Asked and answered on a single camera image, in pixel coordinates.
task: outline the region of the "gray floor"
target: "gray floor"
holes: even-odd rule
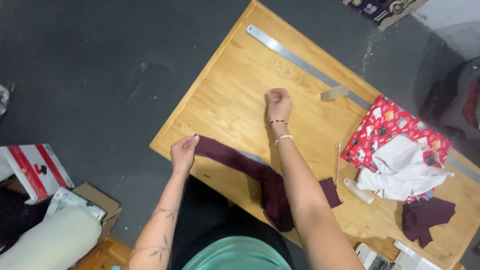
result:
[[[249,1],[39,2],[0,9],[0,83],[16,82],[2,143],[50,143],[122,203],[112,233],[132,245],[171,172],[148,145]],[[339,0],[263,3],[413,114],[463,61],[412,17],[379,32]]]

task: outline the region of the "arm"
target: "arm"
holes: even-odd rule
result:
[[[268,121],[288,121],[292,101],[285,89],[265,94]],[[288,135],[287,125],[272,124],[276,138]],[[283,181],[293,220],[313,269],[364,270],[345,234],[338,225],[325,194],[293,140],[278,141]]]
[[[167,269],[183,185],[192,167],[198,141],[196,135],[185,137],[172,145],[172,176],[125,263],[126,270]]]

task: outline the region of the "fist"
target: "fist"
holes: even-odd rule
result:
[[[288,122],[293,103],[288,92],[283,88],[273,88],[265,93],[267,103],[267,121],[284,120]]]
[[[195,147],[200,137],[198,135],[185,137],[173,144],[170,148],[173,174],[182,174],[185,178],[193,165]]]

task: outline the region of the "black pants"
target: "black pants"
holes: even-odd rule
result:
[[[171,254],[173,270],[185,264],[209,244],[224,237],[244,235],[273,247],[294,270],[283,237],[238,206],[230,208],[221,194],[193,176],[187,179]]]

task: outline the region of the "red and white box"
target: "red and white box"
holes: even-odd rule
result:
[[[0,182],[13,174],[30,196],[27,204],[75,187],[49,144],[0,147]]]

